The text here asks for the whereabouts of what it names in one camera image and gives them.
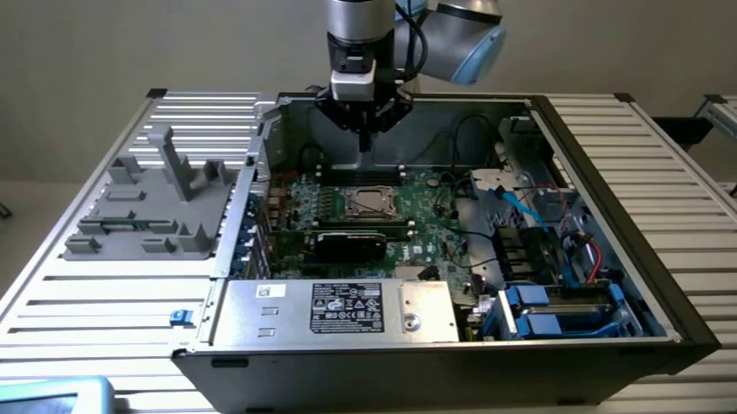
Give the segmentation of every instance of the slotted metal table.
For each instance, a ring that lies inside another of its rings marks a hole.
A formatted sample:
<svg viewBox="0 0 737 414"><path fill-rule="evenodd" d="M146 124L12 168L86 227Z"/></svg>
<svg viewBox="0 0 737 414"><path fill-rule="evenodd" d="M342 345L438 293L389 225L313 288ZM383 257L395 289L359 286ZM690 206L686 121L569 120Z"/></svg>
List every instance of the slotted metal table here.
<svg viewBox="0 0 737 414"><path fill-rule="evenodd" d="M597 407L497 412L734 412L734 200L637 103L614 95L549 99L724 349L677 376L642 379ZM214 412L170 362L171 350L196 336L196 327L170 326L170 314L202 310L214 259L102 267L67 262L59 254L71 223L102 193L112 157L130 153L144 166L162 163L146 138L155 123L172 125L178 150L192 165L218 158L238 167L257 132L259 105L270 101L273 96L258 94L194 92L147 100L0 301L0 385L102 374L116 389L120 412Z"/></svg>

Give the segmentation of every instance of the capacitor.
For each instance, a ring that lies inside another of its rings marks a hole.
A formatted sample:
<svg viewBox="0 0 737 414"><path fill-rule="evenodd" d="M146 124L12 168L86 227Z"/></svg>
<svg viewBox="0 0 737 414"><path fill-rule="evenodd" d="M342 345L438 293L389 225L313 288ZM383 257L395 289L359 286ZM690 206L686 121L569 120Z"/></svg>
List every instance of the capacitor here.
<svg viewBox="0 0 737 414"><path fill-rule="evenodd" d="M434 177L430 177L430 178L425 181L425 184L426 184L430 188L438 188L438 187L439 187L439 180L435 179Z"/></svg>

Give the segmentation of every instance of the warning label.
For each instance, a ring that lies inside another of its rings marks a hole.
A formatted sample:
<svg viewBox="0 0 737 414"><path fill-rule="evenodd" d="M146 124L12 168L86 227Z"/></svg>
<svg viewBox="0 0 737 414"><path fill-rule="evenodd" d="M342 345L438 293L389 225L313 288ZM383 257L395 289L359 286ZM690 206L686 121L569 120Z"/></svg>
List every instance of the warning label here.
<svg viewBox="0 0 737 414"><path fill-rule="evenodd" d="M383 332L381 283L315 283L310 330L315 334Z"/></svg>

